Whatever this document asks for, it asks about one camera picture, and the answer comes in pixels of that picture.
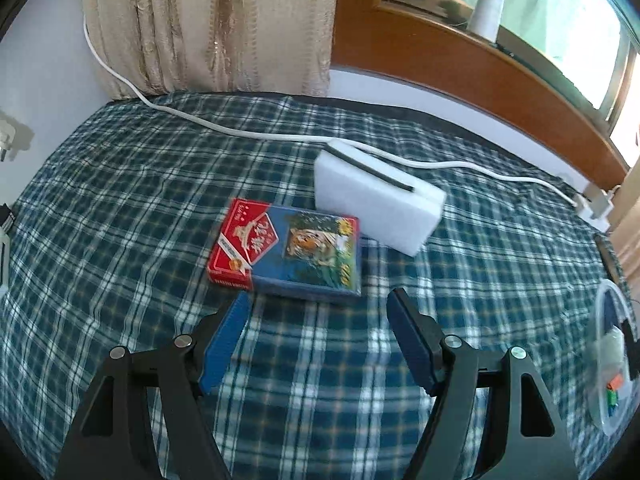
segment metal screw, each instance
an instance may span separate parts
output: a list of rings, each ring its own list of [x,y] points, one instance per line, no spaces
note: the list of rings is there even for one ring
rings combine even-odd
[[[174,345],[178,348],[187,348],[191,343],[193,343],[193,339],[189,334],[182,334],[174,339]]]
[[[121,359],[126,353],[127,351],[125,350],[124,346],[116,346],[111,349],[111,352],[109,352],[109,357],[111,359]]]
[[[514,346],[511,349],[511,355],[516,359],[524,359],[527,356],[527,353],[524,351],[524,348],[520,348],[519,346]]]
[[[460,348],[462,346],[462,339],[457,335],[448,335],[444,338],[444,344],[449,348]]]

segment window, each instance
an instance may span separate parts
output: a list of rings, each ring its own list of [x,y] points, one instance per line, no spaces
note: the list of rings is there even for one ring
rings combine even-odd
[[[633,75],[616,127],[611,134],[616,145],[629,166],[638,161],[640,155],[640,59],[636,57]]]
[[[387,0],[463,30],[477,0]],[[635,52],[607,0],[505,0],[497,47],[564,94],[609,136]]]

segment electrical outlet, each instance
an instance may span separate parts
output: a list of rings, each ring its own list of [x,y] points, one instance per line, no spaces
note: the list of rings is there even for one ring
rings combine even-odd
[[[0,162],[4,162],[4,156],[11,149],[14,138],[15,128],[7,121],[0,119]]]

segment blue gripper pad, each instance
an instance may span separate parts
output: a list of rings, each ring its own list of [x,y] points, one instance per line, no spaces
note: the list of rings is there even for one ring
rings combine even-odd
[[[394,292],[386,298],[386,318],[389,320],[391,330],[394,331],[415,383],[423,387],[428,394],[432,394],[438,381],[433,373],[431,354],[414,320]]]
[[[202,375],[198,381],[200,391],[204,394],[210,394],[212,389],[222,382],[222,377],[225,375],[229,361],[231,361],[242,329],[249,319],[250,311],[249,295],[246,292],[240,292],[226,312],[225,319],[220,323],[216,335],[204,351]]]

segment plastic container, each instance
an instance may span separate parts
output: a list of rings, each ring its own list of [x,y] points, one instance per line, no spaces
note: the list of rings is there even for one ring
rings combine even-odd
[[[591,357],[588,377],[587,402],[591,420],[597,428],[607,436],[612,435],[625,420],[628,409],[628,398],[631,391],[631,380],[624,347],[624,339],[620,341],[622,332],[606,331],[607,295],[612,299],[617,324],[630,317],[629,308],[620,289],[609,280],[602,280],[596,294],[593,317],[590,323],[591,343],[587,352]],[[618,406],[609,413],[607,402],[607,383],[617,374],[624,378],[624,385],[617,391]]]

